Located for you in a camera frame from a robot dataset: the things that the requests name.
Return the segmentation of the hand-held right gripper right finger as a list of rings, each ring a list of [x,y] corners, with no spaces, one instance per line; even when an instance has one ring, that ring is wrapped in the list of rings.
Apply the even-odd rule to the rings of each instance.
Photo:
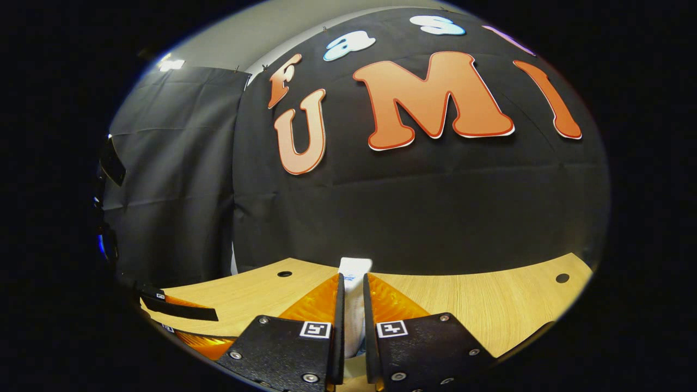
[[[455,317],[363,279],[366,379],[377,391],[459,391],[497,360]]]

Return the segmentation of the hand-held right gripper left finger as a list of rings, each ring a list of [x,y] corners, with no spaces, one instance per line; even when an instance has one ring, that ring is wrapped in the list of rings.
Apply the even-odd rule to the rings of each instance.
[[[236,338],[217,365],[237,379],[271,391],[334,391],[344,380],[345,285],[339,273],[327,281],[329,293],[314,310],[329,320],[258,315]]]

